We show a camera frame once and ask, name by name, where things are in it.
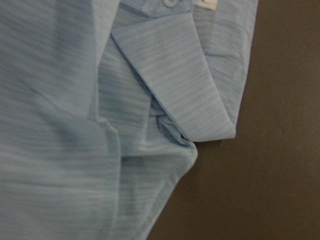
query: white button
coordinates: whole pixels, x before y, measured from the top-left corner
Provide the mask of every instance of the white button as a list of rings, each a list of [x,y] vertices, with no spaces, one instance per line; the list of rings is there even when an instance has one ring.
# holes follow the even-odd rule
[[[169,8],[173,8],[178,5],[179,0],[162,0],[163,4]]]

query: striped fabric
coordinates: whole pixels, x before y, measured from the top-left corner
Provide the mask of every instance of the striped fabric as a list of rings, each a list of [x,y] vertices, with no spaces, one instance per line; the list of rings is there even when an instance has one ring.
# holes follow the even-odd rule
[[[0,2],[0,239],[144,240],[233,138],[258,0]]]

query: clothing tag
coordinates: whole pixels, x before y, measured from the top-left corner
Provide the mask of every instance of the clothing tag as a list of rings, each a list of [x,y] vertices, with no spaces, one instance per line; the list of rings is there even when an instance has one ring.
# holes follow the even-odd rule
[[[218,4],[218,0],[197,0],[194,5],[204,8],[216,10]]]

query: fabric fold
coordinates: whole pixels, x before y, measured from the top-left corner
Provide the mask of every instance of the fabric fold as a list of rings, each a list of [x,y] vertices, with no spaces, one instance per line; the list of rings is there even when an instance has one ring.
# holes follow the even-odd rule
[[[6,1],[0,11],[4,71],[60,109],[86,118],[96,74],[91,0],[76,7],[75,1]]]
[[[111,35],[185,138],[235,136],[191,13],[119,27]]]

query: dark gray background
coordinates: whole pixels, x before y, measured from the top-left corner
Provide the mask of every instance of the dark gray background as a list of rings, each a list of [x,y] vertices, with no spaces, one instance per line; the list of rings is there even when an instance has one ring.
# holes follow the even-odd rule
[[[237,136],[197,147],[148,240],[320,240],[320,0],[259,0]]]

